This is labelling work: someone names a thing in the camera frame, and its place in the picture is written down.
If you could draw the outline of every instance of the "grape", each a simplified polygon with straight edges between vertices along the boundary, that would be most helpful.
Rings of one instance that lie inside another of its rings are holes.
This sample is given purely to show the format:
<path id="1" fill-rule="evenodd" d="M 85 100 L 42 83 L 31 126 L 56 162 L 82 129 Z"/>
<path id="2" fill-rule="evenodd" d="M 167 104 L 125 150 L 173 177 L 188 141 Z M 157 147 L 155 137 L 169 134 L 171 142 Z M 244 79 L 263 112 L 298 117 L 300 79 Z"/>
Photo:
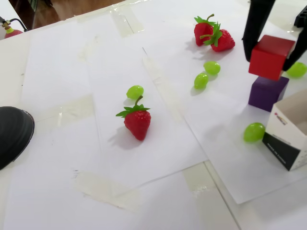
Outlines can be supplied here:
<path id="1" fill-rule="evenodd" d="M 218 74 L 221 70 L 221 66 L 216 61 L 207 61 L 205 64 L 203 64 L 205 70 L 207 73 L 215 75 Z"/>
<path id="2" fill-rule="evenodd" d="M 134 85 L 130 89 L 128 89 L 127 97 L 131 99 L 138 99 L 141 95 L 143 95 L 144 89 L 140 85 Z"/>
<path id="3" fill-rule="evenodd" d="M 294 78 L 301 78 L 307 72 L 307 66 L 302 62 L 296 62 L 287 70 L 287 74 Z"/>
<path id="4" fill-rule="evenodd" d="M 256 122 L 250 124 L 244 132 L 244 141 L 255 142 L 263 138 L 265 127 L 263 124 Z"/>
<path id="5" fill-rule="evenodd" d="M 205 88 L 209 80 L 209 77 L 207 74 L 200 73 L 199 75 L 196 76 L 195 81 L 194 81 L 194 88 L 199 90 Z"/>

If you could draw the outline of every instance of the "strawberry leaves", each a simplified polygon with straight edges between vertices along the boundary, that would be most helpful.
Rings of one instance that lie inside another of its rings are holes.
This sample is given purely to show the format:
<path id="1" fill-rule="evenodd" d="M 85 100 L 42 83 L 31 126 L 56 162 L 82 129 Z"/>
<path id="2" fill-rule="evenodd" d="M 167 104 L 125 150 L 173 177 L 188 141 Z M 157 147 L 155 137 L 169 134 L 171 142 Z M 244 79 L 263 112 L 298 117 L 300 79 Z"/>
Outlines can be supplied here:
<path id="1" fill-rule="evenodd" d="M 209 18 L 211 18 L 211 17 L 213 17 L 213 16 L 214 16 L 214 13 L 211 14 L 211 15 L 207 18 L 207 20 L 202 19 L 200 16 L 197 16 L 197 18 L 194 18 L 194 19 L 195 19 L 195 21 L 196 21 L 197 23 L 207 23 L 207 24 L 209 24 L 209 25 L 211 25 L 211 26 L 214 26 L 216 23 L 215 23 L 215 22 L 210 22 L 210 21 L 209 21 Z"/>
<path id="2" fill-rule="evenodd" d="M 149 108 L 144 108 L 144 105 L 141 104 L 141 105 L 138 105 L 138 102 L 140 99 L 142 99 L 143 96 L 140 96 L 136 102 L 135 102 L 135 105 L 131 108 L 131 107 L 124 107 L 125 111 L 122 111 L 120 112 L 119 114 L 116 114 L 116 116 L 121 116 L 122 118 L 125 118 L 128 114 L 131 114 L 133 112 L 136 112 L 136 111 L 147 111 L 149 110 Z"/>
<path id="3" fill-rule="evenodd" d="M 213 35 L 203 35 L 200 36 L 200 39 L 204 37 L 210 37 L 210 40 L 204 41 L 203 43 L 208 46 L 214 44 L 214 46 L 218 46 L 218 40 L 223 35 L 223 32 L 220 31 L 221 24 L 217 23 L 213 26 Z"/>

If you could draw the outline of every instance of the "purple wooden block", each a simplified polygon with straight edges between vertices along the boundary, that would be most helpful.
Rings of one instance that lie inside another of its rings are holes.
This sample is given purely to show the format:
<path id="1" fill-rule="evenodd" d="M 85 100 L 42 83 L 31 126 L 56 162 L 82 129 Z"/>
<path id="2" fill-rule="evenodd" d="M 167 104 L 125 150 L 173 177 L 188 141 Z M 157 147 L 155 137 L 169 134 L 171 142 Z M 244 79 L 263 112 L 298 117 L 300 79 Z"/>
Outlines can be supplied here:
<path id="1" fill-rule="evenodd" d="M 284 77 L 278 81 L 258 77 L 251 87 L 248 104 L 270 112 L 273 105 L 283 98 L 288 81 Z"/>

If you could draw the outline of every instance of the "strawberry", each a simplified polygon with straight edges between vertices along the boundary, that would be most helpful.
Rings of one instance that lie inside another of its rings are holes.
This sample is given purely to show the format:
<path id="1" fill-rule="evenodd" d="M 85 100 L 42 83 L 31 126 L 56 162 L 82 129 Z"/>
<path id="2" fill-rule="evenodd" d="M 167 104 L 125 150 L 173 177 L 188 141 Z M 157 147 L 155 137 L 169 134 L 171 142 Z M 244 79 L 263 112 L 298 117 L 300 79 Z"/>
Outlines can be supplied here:
<path id="1" fill-rule="evenodd" d="M 201 38 L 210 37 L 208 41 L 204 41 L 206 46 L 211 45 L 215 52 L 232 49 L 235 47 L 235 41 L 227 30 L 220 30 L 221 24 L 214 25 L 213 35 L 203 35 Z"/>
<path id="2" fill-rule="evenodd" d="M 116 115 L 125 118 L 125 126 L 137 140 L 145 139 L 151 120 L 150 113 L 147 112 L 149 108 L 144 108 L 144 105 L 142 104 L 138 105 L 139 100 L 142 98 L 143 96 L 140 96 L 137 99 L 133 108 L 124 107 L 125 111 Z"/>
<path id="3" fill-rule="evenodd" d="M 198 24 L 196 24 L 194 29 L 196 44 L 198 46 L 202 46 L 204 41 L 209 40 L 210 38 L 204 37 L 200 38 L 202 35 L 212 35 L 213 34 L 213 25 L 215 25 L 214 22 L 208 21 L 209 18 L 213 17 L 214 14 L 211 14 L 207 20 L 203 20 L 200 16 L 197 16 L 197 18 L 194 18 Z"/>

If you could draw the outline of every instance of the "cardboard box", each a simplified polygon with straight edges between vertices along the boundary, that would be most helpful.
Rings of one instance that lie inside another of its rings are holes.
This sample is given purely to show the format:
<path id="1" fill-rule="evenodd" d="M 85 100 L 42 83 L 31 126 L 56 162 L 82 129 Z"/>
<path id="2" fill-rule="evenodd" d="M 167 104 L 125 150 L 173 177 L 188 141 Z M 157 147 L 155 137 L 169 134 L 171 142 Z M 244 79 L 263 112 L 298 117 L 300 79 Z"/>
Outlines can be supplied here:
<path id="1" fill-rule="evenodd" d="M 307 163 L 307 90 L 274 104 L 262 141 L 287 170 Z"/>

